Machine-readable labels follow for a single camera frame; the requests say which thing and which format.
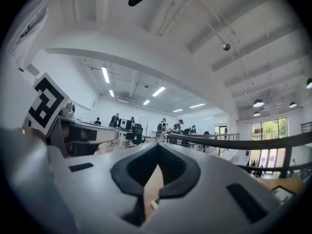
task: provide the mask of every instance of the spherical ceiling fixture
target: spherical ceiling fixture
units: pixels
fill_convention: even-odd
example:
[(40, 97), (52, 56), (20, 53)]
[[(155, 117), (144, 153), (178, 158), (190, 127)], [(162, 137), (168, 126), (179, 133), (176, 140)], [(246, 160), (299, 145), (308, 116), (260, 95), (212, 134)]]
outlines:
[(294, 107), (296, 107), (297, 106), (297, 104), (296, 103), (294, 103), (293, 101), (290, 103), (290, 105), (289, 105), (289, 107), (290, 108), (294, 108)]
[(225, 50), (225, 51), (229, 51), (230, 48), (231, 48), (231, 46), (230, 46), (228, 43), (225, 43), (225, 44), (223, 45), (223, 50)]
[(253, 116), (260, 116), (259, 111), (255, 111), (254, 114), (253, 114)]
[(307, 88), (309, 89), (309, 88), (312, 88), (312, 78), (309, 78), (308, 80), (307, 80)]
[(256, 100), (254, 101), (254, 103), (253, 103), (253, 107), (261, 107), (261, 106), (263, 106), (263, 105), (264, 105), (264, 103), (263, 103), (263, 101), (260, 100), (260, 99), (256, 99)]

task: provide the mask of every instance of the silver sphere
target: silver sphere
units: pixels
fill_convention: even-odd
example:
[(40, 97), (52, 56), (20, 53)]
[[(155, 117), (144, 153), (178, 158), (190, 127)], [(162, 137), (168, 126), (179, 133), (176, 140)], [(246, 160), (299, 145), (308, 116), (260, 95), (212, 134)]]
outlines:
[(230, 46), (228, 43), (225, 43), (225, 44), (223, 45), (223, 50), (225, 50), (225, 51), (229, 51), (230, 48), (231, 48), (231, 46)]

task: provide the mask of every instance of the green tree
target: green tree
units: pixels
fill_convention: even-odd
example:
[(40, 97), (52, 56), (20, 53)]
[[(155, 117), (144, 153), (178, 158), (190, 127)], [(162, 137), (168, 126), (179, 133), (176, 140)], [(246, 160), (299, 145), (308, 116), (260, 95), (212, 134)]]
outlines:
[(271, 138), (271, 133), (277, 132), (277, 124), (273, 121), (267, 121), (264, 123), (263, 134), (266, 139)]
[(287, 122), (286, 118), (278, 120), (278, 130), (279, 130), (279, 137), (283, 138), (287, 136)]

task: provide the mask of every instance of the computer tower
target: computer tower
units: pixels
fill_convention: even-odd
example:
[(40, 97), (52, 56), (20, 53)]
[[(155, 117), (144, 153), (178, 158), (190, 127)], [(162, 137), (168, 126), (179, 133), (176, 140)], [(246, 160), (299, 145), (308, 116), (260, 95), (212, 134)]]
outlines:
[(120, 128), (125, 130), (131, 129), (131, 121), (127, 119), (122, 119), (120, 123)]

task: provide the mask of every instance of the black rectangular slot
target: black rectangular slot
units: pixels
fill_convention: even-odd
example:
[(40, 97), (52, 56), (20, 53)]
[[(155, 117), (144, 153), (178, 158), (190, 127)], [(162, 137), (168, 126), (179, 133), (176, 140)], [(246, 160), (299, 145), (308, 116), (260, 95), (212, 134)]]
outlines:
[(263, 208), (241, 185), (232, 184), (227, 186), (227, 189), (252, 224), (267, 215)]
[(84, 163), (84, 164), (80, 164), (80, 165), (74, 165), (74, 166), (70, 166), (69, 169), (73, 172), (77, 172), (83, 169), (87, 169), (90, 167), (93, 167), (94, 165), (92, 165), (91, 163)]

